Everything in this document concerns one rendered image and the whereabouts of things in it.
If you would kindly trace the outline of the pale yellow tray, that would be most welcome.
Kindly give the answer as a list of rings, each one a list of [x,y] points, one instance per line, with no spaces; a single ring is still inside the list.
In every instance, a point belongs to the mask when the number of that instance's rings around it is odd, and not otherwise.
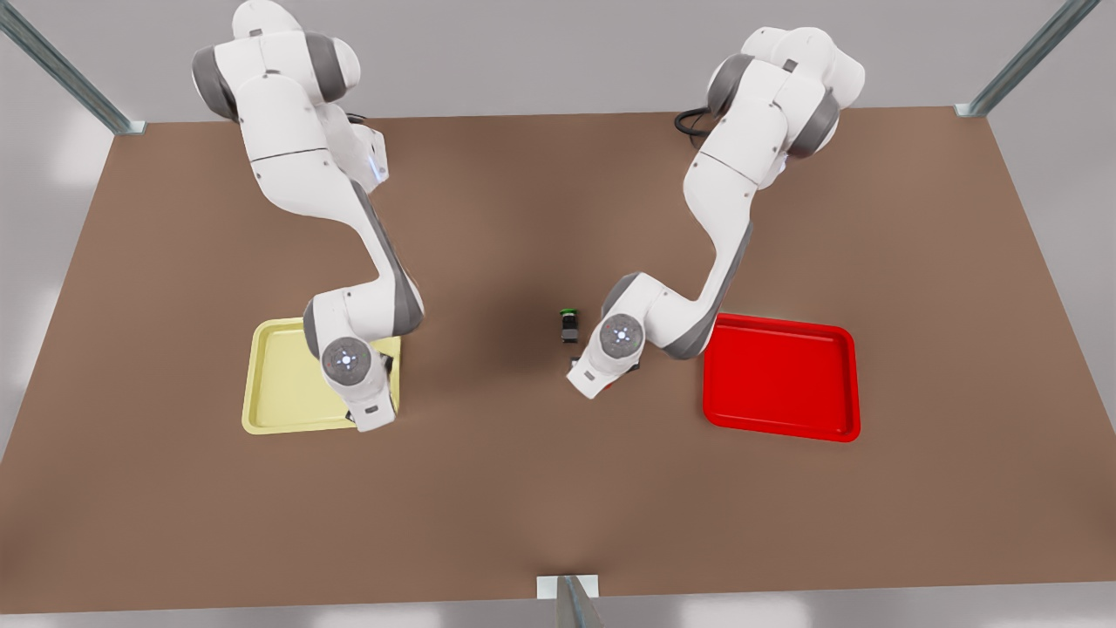
[[[254,330],[241,422],[248,433],[371,432],[396,418],[400,337],[364,342],[341,337],[310,352],[304,319],[269,319]]]

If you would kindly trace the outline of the red tray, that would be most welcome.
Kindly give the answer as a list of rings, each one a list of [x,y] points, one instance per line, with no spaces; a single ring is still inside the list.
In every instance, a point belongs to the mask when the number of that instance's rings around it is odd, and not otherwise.
[[[853,335],[833,325],[718,313],[703,354],[702,410],[718,427],[857,439]]]

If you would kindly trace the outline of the silver frame post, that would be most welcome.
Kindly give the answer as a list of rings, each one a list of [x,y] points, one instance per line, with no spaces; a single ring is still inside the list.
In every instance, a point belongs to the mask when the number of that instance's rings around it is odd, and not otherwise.
[[[969,102],[953,107],[958,118],[987,118],[1050,52],[1064,44],[1077,25],[1101,4],[1103,0],[1065,0],[1036,31],[1028,44]]]
[[[603,628],[594,606],[599,592],[597,574],[550,574],[535,578],[535,597],[555,601],[555,628]]]
[[[112,134],[142,135],[146,131],[144,120],[127,118],[35,25],[29,23],[27,17],[17,11],[10,0],[0,0],[0,32],[59,83],[65,91]]]

